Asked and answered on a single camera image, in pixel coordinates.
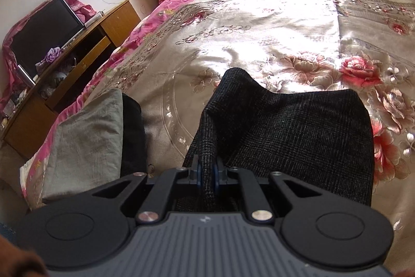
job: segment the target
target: white logo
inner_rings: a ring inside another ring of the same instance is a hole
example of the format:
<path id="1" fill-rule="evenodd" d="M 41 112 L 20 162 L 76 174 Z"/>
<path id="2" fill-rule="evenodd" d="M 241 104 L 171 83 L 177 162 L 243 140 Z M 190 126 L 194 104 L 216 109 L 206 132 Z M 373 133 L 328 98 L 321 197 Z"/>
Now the white logo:
<path id="1" fill-rule="evenodd" d="M 200 218 L 200 220 L 203 222 L 203 223 L 208 223 L 210 220 L 211 220 L 211 218 L 209 217 L 209 216 L 205 216 L 204 218 Z"/>

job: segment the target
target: ribbed gray panel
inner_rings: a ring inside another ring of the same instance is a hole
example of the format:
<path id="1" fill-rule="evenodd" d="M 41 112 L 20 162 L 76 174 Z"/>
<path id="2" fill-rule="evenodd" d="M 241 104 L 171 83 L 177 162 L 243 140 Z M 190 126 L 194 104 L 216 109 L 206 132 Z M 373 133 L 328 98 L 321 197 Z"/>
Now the ribbed gray panel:
<path id="1" fill-rule="evenodd" d="M 248 224 L 240 214 L 172 213 L 142 226 L 117 256 L 81 271 L 51 277 L 383 277 L 383 267 L 329 272 L 302 263 L 270 227 Z"/>

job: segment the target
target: bolt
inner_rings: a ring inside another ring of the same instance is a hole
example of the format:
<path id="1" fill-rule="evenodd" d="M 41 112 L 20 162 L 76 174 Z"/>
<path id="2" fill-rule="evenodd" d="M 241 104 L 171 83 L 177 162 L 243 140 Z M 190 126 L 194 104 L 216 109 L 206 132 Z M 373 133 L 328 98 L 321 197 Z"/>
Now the bolt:
<path id="1" fill-rule="evenodd" d="M 251 214 L 251 216 L 257 221 L 267 221 L 272 218 L 272 213 L 268 210 L 256 210 Z"/>
<path id="2" fill-rule="evenodd" d="M 138 219 L 143 222 L 154 222 L 158 220 L 158 213 L 154 211 L 143 211 L 138 215 Z"/>

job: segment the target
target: dark plaid cloth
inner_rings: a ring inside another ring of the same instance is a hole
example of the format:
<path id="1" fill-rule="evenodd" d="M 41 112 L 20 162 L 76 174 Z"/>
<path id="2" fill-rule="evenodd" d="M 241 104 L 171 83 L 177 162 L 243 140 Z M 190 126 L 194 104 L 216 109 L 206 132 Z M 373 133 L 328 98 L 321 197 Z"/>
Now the dark plaid cloth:
<path id="1" fill-rule="evenodd" d="M 370 205 L 373 147 L 369 114 L 353 90 L 277 94 L 232 68 L 202 112 L 184 166 L 199 154 L 207 210 L 215 209 L 217 155 L 227 167 L 259 177 L 281 171 Z"/>

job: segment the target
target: gray cloth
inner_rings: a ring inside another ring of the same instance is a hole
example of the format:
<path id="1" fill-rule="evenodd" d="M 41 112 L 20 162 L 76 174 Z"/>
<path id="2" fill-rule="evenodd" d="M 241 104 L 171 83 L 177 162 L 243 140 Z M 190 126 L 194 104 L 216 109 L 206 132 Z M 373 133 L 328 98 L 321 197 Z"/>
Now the gray cloth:
<path id="1" fill-rule="evenodd" d="M 122 158 L 122 93 L 110 89 L 56 129 L 42 200 L 75 195 L 119 179 Z"/>

